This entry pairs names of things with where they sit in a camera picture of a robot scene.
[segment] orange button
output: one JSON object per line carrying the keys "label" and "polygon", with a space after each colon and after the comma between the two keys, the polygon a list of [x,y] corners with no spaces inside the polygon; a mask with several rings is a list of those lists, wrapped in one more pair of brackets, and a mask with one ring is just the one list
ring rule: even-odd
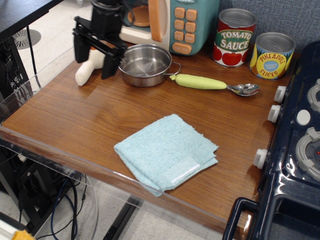
{"label": "orange button", "polygon": [[193,44],[196,40],[196,35],[194,35],[193,33],[186,33],[184,40],[188,43],[188,44]]}
{"label": "orange button", "polygon": [[197,10],[188,9],[185,14],[185,18],[189,21],[195,21],[197,19]]}
{"label": "orange button", "polygon": [[186,10],[183,7],[176,7],[174,10],[174,16],[178,19],[185,17]]}
{"label": "orange button", "polygon": [[172,49],[180,54],[189,54],[192,50],[192,47],[189,44],[181,43],[181,42],[175,42],[172,45]]}
{"label": "orange button", "polygon": [[182,31],[175,31],[174,39],[177,41],[182,41],[184,39],[184,33]]}
{"label": "orange button", "polygon": [[174,28],[183,30],[185,28],[185,22],[183,20],[174,20]]}
{"label": "orange button", "polygon": [[189,33],[194,33],[196,31],[196,23],[195,22],[191,22],[191,21],[188,21],[186,24],[185,24],[185,30]]}

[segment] spoon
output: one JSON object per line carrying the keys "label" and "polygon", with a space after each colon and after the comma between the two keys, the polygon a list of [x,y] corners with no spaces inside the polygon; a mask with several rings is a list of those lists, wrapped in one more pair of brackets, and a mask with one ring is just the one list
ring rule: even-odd
{"label": "spoon", "polygon": [[251,96],[255,95],[260,91],[260,87],[256,84],[246,83],[239,84],[237,86],[226,86],[226,89],[231,90],[239,96]]}
{"label": "spoon", "polygon": [[260,87],[256,84],[239,84],[237,86],[229,86],[223,81],[215,80],[203,76],[194,76],[189,74],[171,75],[171,80],[174,80],[178,85],[204,90],[222,90],[228,89],[239,96],[252,96],[260,91]]}

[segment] wooden countertop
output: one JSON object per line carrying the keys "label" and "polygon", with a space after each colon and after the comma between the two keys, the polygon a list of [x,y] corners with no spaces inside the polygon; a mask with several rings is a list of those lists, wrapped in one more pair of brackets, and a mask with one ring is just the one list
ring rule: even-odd
{"label": "wooden countertop", "polygon": [[[224,68],[211,57],[213,44],[194,56],[173,54],[180,73],[214,78],[228,85],[260,85],[254,96],[228,90],[199,90],[178,86],[169,78],[149,88],[125,83],[120,71],[101,79],[95,70],[80,87],[73,62],[11,115],[1,137],[151,203],[223,232],[238,197],[256,200],[261,171],[254,165],[257,149],[268,149],[275,125],[267,120],[278,86],[285,77],[266,80],[249,69],[251,51],[240,67]],[[176,71],[174,65],[170,72]],[[155,197],[138,185],[114,151],[114,145],[152,122],[178,114],[186,123],[219,146],[217,164],[201,171],[174,190]]]}

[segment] floor vent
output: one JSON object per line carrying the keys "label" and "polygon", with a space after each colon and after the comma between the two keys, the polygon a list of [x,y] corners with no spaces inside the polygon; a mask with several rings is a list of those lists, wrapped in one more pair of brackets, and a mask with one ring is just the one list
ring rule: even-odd
{"label": "floor vent", "polygon": [[[29,31],[30,31],[31,43],[33,46],[40,41],[41,34],[36,30],[30,29]],[[22,29],[21,31],[18,31],[15,35],[13,35],[13,39],[14,39],[16,48],[18,50],[29,48],[29,40],[28,40],[28,34],[26,29]]]}

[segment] white toy object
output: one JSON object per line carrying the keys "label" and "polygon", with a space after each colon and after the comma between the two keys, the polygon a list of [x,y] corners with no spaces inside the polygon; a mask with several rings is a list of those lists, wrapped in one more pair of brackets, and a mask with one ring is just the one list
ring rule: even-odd
{"label": "white toy object", "polygon": [[105,55],[96,50],[90,49],[89,58],[75,73],[75,81],[79,86],[83,86],[90,78],[95,69],[102,69],[104,66]]}

